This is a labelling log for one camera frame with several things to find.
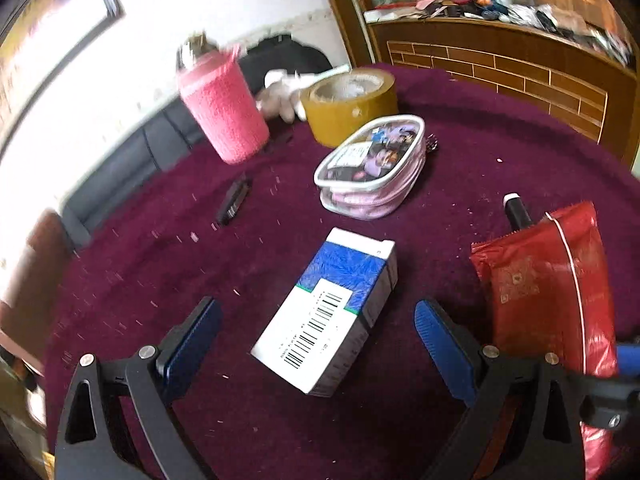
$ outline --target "red package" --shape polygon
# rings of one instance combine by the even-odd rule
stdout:
[[[473,244],[471,261],[493,308],[493,343],[521,357],[558,355],[568,369],[617,374],[607,263],[591,202],[537,225]],[[582,425],[587,480],[609,461],[610,434]]]

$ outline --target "barcode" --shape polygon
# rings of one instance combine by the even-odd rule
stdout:
[[[283,357],[296,370],[305,362],[306,356],[318,342],[318,337],[324,332],[341,301],[342,298],[336,294],[326,291],[321,293],[311,319],[305,323],[302,331],[293,340],[293,344]]]

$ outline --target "picture frame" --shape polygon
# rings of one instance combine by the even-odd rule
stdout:
[[[34,102],[121,15],[119,0],[11,0],[0,30],[0,159]]]

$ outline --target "screw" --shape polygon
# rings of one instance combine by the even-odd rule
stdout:
[[[156,353],[156,349],[151,345],[143,346],[138,351],[138,355],[140,356],[141,359],[149,359],[150,357],[153,357],[155,353]]]
[[[80,358],[80,366],[88,366],[93,362],[94,362],[94,355],[93,354],[84,354]]]
[[[558,359],[558,356],[553,352],[548,352],[545,355],[545,361],[550,365],[557,365],[560,362],[560,359]]]
[[[500,355],[500,351],[497,347],[493,345],[486,345],[482,348],[482,353],[486,355],[489,359],[495,359]]]

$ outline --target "table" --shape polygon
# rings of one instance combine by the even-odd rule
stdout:
[[[370,222],[323,209],[312,175],[329,150],[305,123],[291,127],[288,144],[240,166],[223,164],[201,144],[148,183],[71,263],[46,365],[51,443],[84,353],[108,360],[158,343],[210,294],[222,302],[223,329],[174,408],[219,478],[418,478],[463,405],[449,397],[415,333],[414,307],[434,296],[490,342],[490,316],[468,257],[472,242],[509,231],[501,203],[507,192],[519,192],[534,219],[594,202],[618,335],[640,326],[640,182],[628,170],[524,102],[439,70],[380,67],[397,78],[401,112],[424,117],[440,141],[401,207]],[[231,225],[213,228],[243,171],[254,178],[250,195]],[[399,282],[336,394],[319,399],[249,351],[334,226],[396,241]]]

